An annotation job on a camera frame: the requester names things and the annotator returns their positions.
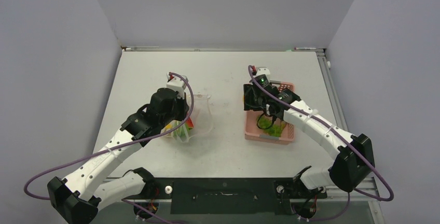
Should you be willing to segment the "watermelon slice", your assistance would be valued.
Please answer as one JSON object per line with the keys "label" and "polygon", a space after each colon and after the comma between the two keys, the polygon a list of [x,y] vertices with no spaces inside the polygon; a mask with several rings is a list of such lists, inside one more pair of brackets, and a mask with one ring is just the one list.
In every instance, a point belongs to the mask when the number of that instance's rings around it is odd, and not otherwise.
{"label": "watermelon slice", "polygon": [[186,125],[186,127],[187,127],[189,130],[192,130],[192,129],[194,128],[193,121],[191,120],[190,117],[189,117],[189,118],[187,119],[187,121],[185,122],[185,125]]}

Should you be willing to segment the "green lettuce head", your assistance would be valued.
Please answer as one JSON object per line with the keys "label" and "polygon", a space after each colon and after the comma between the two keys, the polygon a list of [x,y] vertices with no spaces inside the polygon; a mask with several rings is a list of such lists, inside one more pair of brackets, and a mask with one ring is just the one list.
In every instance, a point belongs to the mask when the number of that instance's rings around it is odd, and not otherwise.
{"label": "green lettuce head", "polygon": [[190,130],[191,128],[188,126],[188,124],[183,124],[175,131],[173,131],[172,136],[177,141],[186,142],[189,139]]}

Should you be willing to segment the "clear zip top bag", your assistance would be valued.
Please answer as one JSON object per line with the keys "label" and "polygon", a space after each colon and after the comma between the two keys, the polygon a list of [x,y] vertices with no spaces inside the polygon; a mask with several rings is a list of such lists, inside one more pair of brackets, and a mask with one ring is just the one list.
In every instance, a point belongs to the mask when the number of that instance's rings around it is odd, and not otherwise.
{"label": "clear zip top bag", "polygon": [[[190,130],[188,141],[181,143],[188,143],[191,139],[207,135],[212,131],[214,123],[210,110],[210,99],[211,95],[209,94],[195,94],[195,106],[190,115],[190,118],[194,124],[194,128]],[[173,138],[172,133],[173,132],[167,134],[166,137]]]}

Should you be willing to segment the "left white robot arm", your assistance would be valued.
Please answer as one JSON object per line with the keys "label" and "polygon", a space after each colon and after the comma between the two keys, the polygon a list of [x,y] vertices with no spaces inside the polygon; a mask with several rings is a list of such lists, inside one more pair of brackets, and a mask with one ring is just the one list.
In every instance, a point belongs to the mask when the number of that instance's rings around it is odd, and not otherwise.
{"label": "left white robot arm", "polygon": [[142,167],[107,183],[104,179],[143,148],[148,137],[160,134],[174,120],[184,120],[188,110],[186,93],[158,89],[150,103],[127,118],[100,150],[101,155],[89,159],[64,178],[54,177],[48,183],[51,205],[67,223],[90,223],[100,210],[116,201],[132,195],[152,196],[155,178]]}

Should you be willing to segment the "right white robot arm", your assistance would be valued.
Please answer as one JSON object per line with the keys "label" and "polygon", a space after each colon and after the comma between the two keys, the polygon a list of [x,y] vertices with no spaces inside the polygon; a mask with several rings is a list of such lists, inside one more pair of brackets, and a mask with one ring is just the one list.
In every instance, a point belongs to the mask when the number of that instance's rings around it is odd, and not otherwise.
{"label": "right white robot arm", "polygon": [[294,125],[320,145],[332,158],[327,167],[308,166],[294,176],[293,190],[300,197],[314,189],[336,186],[352,192],[374,166],[372,142],[364,134],[355,136],[330,123],[310,108],[292,90],[279,90],[266,75],[255,77],[256,83],[243,85],[244,110],[260,111],[273,121]]}

